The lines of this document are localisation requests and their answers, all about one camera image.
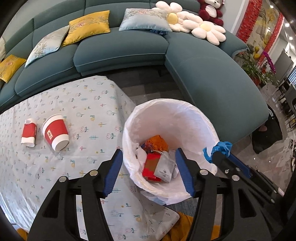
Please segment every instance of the dark red stuffed animal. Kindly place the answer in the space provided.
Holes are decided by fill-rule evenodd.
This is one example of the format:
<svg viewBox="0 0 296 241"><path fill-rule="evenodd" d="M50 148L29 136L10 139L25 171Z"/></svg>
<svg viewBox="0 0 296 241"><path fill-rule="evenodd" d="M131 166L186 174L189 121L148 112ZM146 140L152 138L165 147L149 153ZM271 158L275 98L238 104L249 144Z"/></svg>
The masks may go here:
<svg viewBox="0 0 296 241"><path fill-rule="evenodd" d="M223 16L219 10L222 6L221 0L197 0L200 3L199 16L204 21L213 22L219 26L223 26L224 22L219 19Z"/></svg>

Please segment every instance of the crushed paper cup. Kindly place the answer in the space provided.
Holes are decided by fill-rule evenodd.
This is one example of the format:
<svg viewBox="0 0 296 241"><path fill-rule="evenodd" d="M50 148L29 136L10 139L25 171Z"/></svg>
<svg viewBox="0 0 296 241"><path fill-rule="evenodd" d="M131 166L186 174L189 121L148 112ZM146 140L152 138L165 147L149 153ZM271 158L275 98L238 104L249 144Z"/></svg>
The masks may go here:
<svg viewBox="0 0 296 241"><path fill-rule="evenodd" d="M69 134L60 114L52 115L43 123L42 133L56 152L69 144Z"/></svg>
<svg viewBox="0 0 296 241"><path fill-rule="evenodd" d="M24 124L24 129L22 131L22 139L20 143L25 144L26 146L29 146L29 147L34 147L36 131L37 131L36 120L32 118L26 119Z"/></svg>

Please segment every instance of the metal bolt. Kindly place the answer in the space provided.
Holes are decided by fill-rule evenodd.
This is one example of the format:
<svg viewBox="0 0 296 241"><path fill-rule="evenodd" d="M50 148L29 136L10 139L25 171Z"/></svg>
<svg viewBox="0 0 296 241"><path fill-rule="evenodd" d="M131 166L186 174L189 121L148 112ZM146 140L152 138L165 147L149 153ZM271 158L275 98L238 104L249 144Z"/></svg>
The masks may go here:
<svg viewBox="0 0 296 241"><path fill-rule="evenodd" d="M209 172L208 172L206 169L201 169L201 170L200 170L200 174L203 175L203 176L208 175L208 173L209 173Z"/></svg>
<svg viewBox="0 0 296 241"><path fill-rule="evenodd" d="M238 175L233 175L232 176L232 180L233 181L238 181L239 180L239 176Z"/></svg>
<svg viewBox="0 0 296 241"><path fill-rule="evenodd" d="M97 170L92 170L90 171L89 173L91 176L96 176L98 174L98 171Z"/></svg>
<svg viewBox="0 0 296 241"><path fill-rule="evenodd" d="M67 178L65 176L62 176L62 177L59 178L59 181L61 183L65 182L66 180L67 180Z"/></svg>

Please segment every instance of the tiled floor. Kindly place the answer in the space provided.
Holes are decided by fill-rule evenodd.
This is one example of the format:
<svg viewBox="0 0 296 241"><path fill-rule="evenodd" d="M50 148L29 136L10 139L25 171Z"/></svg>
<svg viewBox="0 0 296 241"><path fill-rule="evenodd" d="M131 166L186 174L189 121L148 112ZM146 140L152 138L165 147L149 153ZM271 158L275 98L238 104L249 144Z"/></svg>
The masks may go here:
<svg viewBox="0 0 296 241"><path fill-rule="evenodd" d="M183 100L170 74L166 70L162 72L162 77L159 77L156 68L143 67L129 69L124 73L107 74L107 76L114 80L137 105L157 98ZM277 101L280 93L276 92L275 87L273 85L267 85L260 91L279 120L283 139L277 141L260 154L256 154L252 148L251 137L246 136L233 145L231 152L245 164L264 173L285 191L292 174L290 168L292 150L288 147L288 143L290 138L295 139L295 132L287 129L287 120L281 110L280 103ZM181 203L170 205L170 208L193 216L196 205L196 199L188 199ZM218 196L216 224L219 224L219 220L221 220L221 205L222 197Z"/></svg>

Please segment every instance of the tablecloth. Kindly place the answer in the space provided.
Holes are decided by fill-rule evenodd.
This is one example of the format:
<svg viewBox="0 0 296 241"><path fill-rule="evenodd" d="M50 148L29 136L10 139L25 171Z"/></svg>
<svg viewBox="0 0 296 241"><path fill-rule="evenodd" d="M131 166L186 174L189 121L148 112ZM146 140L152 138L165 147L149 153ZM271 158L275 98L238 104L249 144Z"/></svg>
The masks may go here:
<svg viewBox="0 0 296 241"><path fill-rule="evenodd" d="M84 176L121 148L124 122L135 104L105 76L93 76L37 94L0 115L0 205L26 231L56 180ZM62 114L70 143L54 152L41 127ZM36 146L20 144L25 119L37 120ZM76 197L81 237L87 239L81 196ZM101 200L114 240L160 240L179 215L143 197L122 166L112 193Z"/></svg>

